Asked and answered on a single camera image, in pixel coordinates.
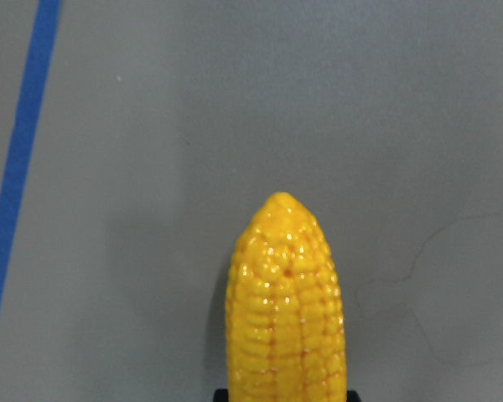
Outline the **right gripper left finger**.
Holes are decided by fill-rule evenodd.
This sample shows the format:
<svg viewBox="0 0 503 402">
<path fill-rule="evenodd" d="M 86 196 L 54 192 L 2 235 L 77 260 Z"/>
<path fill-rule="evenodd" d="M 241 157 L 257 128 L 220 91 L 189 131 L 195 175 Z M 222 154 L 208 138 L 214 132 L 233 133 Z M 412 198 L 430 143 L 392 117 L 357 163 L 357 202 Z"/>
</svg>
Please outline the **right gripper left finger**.
<svg viewBox="0 0 503 402">
<path fill-rule="evenodd" d="M 216 389 L 213 394 L 213 402 L 229 402 L 228 389 Z"/>
</svg>

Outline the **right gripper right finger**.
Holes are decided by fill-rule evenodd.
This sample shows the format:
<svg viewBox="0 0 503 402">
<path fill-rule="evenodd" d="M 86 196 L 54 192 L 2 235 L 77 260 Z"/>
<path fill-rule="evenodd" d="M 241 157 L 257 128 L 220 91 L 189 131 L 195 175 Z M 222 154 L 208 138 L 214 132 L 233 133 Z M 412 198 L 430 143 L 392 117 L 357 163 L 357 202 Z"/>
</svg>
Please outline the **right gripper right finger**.
<svg viewBox="0 0 503 402">
<path fill-rule="evenodd" d="M 347 402 L 361 402 L 361 398 L 355 390 L 349 389 L 346 393 Z"/>
</svg>

